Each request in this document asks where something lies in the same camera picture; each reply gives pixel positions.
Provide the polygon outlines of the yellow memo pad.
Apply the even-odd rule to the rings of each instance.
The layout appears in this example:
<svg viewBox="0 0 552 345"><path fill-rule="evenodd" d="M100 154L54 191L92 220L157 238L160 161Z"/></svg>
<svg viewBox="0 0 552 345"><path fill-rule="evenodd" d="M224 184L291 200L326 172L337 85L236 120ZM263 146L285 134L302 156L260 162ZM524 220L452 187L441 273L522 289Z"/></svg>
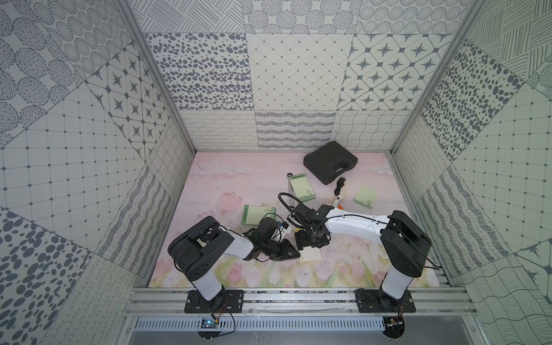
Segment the yellow memo pad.
<svg viewBox="0 0 552 345"><path fill-rule="evenodd" d="M322 253L319 248L303 248L300 251L300 257L299 262L301 263L307 263L307 262L320 262L323 260Z"/></svg>

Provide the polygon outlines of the green memo pad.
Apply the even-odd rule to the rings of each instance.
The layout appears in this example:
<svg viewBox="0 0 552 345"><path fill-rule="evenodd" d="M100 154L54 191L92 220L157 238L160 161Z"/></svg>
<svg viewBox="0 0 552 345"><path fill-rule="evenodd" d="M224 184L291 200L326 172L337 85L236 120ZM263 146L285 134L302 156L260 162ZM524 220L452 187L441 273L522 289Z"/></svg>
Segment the green memo pad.
<svg viewBox="0 0 552 345"><path fill-rule="evenodd" d="M241 218L241 224L247 226L257 226L265 217L274 218L276 207L273 206L251 206L246 205Z"/></svg>

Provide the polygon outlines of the torn green memo page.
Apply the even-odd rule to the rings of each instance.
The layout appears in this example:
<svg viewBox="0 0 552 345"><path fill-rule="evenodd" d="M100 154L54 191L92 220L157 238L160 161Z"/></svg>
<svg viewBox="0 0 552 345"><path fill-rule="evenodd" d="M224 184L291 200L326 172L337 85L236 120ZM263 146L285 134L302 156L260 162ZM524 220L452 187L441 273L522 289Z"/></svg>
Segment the torn green memo page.
<svg viewBox="0 0 552 345"><path fill-rule="evenodd" d="M306 174L290 175L288 177L295 197L301 201L311 201L316 198L316 194L308 181Z"/></svg>

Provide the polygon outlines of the small torn green page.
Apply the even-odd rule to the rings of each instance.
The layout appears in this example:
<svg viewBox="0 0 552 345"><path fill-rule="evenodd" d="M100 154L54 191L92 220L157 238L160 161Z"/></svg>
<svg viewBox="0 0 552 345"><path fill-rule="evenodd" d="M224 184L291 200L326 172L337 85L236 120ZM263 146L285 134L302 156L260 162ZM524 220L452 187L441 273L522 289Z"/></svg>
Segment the small torn green page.
<svg viewBox="0 0 552 345"><path fill-rule="evenodd" d="M360 186L357 191L354 202L365 208L373 208L377 200L377 191L367 186Z"/></svg>

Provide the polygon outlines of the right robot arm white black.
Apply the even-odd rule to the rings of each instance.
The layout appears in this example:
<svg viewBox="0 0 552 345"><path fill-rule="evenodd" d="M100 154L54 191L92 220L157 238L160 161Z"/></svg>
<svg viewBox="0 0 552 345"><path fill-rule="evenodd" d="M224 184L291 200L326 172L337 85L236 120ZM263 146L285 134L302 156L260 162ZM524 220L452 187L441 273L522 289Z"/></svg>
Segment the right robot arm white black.
<svg viewBox="0 0 552 345"><path fill-rule="evenodd" d="M380 286L380 295L401 300L413 279L421 277L432 241L406 213L395 210L389 216L368 216L322 205L314 210L298 204L290 208L290 219L299 225L296 243L322 248L335 234L379 242L391 262Z"/></svg>

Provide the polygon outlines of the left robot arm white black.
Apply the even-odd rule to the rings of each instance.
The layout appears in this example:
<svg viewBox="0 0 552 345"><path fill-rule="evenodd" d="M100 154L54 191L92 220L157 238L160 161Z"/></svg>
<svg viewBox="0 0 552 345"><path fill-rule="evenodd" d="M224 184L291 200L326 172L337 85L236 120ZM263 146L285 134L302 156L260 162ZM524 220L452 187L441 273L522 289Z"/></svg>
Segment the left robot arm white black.
<svg viewBox="0 0 552 345"><path fill-rule="evenodd" d="M207 216L174 239L168 246L168 254L177 270L185 275L205 301L211 303L223 296L223 285L213 271L214 264L223 255L250 261L264 254L276 262L300 257L289 240L273 239L277 229L277 221L264 218L257 227L239 234Z"/></svg>

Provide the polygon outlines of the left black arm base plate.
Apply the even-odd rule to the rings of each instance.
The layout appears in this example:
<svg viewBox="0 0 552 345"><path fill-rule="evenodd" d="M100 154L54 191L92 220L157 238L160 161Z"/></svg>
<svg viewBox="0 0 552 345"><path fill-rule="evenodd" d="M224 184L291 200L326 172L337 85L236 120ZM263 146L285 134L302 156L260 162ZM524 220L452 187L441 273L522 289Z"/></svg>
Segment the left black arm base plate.
<svg viewBox="0 0 552 345"><path fill-rule="evenodd" d="M192 290L188 293L185 313L241 313L243 303L243 290L223 288L212 300L205 299L198 290Z"/></svg>

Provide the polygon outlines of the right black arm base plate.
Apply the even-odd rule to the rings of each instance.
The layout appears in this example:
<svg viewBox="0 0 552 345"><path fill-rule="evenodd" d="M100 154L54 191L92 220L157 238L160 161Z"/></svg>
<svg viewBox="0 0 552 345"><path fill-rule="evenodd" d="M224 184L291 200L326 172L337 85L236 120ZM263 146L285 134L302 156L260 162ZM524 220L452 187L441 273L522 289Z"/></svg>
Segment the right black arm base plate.
<svg viewBox="0 0 552 345"><path fill-rule="evenodd" d="M406 290L403 297L394 299L382 290L357 289L354 292L359 313L415 313L416 307L411 292Z"/></svg>

